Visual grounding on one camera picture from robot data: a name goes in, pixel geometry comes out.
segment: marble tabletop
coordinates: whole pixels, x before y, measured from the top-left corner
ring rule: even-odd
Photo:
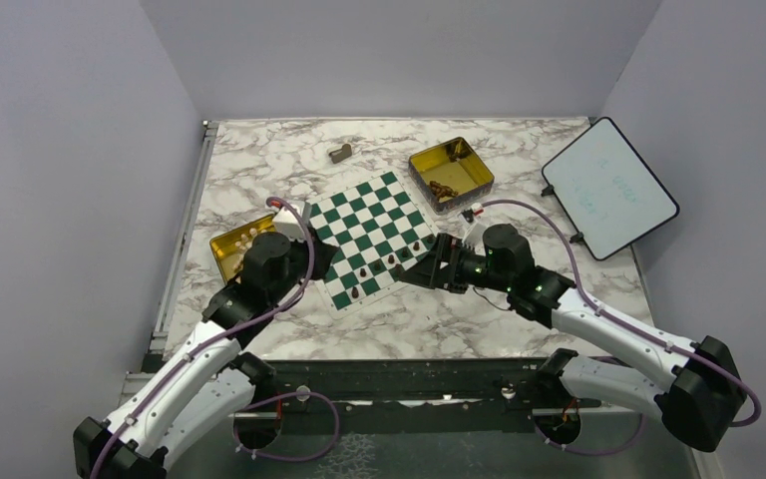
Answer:
[[[264,202],[277,195],[314,200],[364,179],[395,171],[416,202],[408,180],[410,155],[463,137],[495,174],[486,197],[536,205],[568,235],[575,231],[553,198],[543,198],[542,166],[588,128],[586,118],[510,120],[246,120],[221,122],[191,232],[191,245],[175,301],[166,345],[171,355],[210,297],[222,287],[209,240],[268,213]],[[326,152],[349,143],[354,155],[332,165]],[[531,242],[537,264],[571,276],[560,240],[540,219],[516,207],[484,213],[490,224],[511,223]],[[440,231],[461,234],[456,215],[435,217]],[[586,290],[638,319],[652,323],[632,252],[595,261],[574,246]],[[486,291],[506,306],[500,293]],[[558,347],[583,354],[602,351],[573,336],[548,330],[514,313],[495,309],[472,290],[404,287],[340,319],[321,296],[306,294],[293,309],[261,333],[248,350],[264,359],[413,359],[546,356]]]

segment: table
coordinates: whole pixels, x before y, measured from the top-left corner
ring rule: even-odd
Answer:
[[[201,319],[222,287],[209,240],[260,218],[271,195],[314,200],[385,171],[396,171],[414,201],[423,202],[407,177],[410,155],[456,137],[465,138],[495,174],[487,198],[538,206],[567,235],[574,233],[556,199],[540,196],[541,167],[588,128],[586,118],[509,120],[247,120],[221,122],[205,176],[181,288],[169,322],[166,357]],[[349,143],[354,156],[332,165],[326,152]],[[571,276],[560,240],[530,212],[497,206],[490,223],[511,223],[531,242],[537,264]],[[459,235],[456,215],[437,218],[442,232]],[[595,261],[574,246],[584,287],[608,304],[652,323],[631,250]],[[487,291],[506,306],[500,293]],[[497,310],[472,291],[404,287],[341,319],[332,318],[317,291],[281,314],[248,350],[263,359],[412,359],[547,356],[558,347],[583,354],[601,350],[576,337],[547,330]]]

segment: gray wall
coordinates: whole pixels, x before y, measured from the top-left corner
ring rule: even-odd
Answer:
[[[766,477],[766,2],[664,0],[604,113],[682,204],[637,248],[656,321],[730,345],[765,414],[720,457]]]
[[[136,0],[0,2],[0,478],[75,477],[139,366],[200,121]]]
[[[207,118],[596,115],[660,0],[142,0]]]

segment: small gray object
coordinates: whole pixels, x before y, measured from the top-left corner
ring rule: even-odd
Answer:
[[[330,150],[329,152],[327,152],[327,155],[330,157],[330,161],[333,162],[333,165],[336,165],[338,163],[343,162],[344,160],[351,158],[351,155],[353,154],[354,154],[353,149],[347,143],[342,145],[341,148],[337,148],[335,150]]]

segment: chessboard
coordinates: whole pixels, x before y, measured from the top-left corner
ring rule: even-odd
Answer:
[[[418,262],[439,232],[392,172],[311,207],[309,221],[318,236],[339,247],[324,281],[316,282],[334,317],[407,285],[398,273]]]

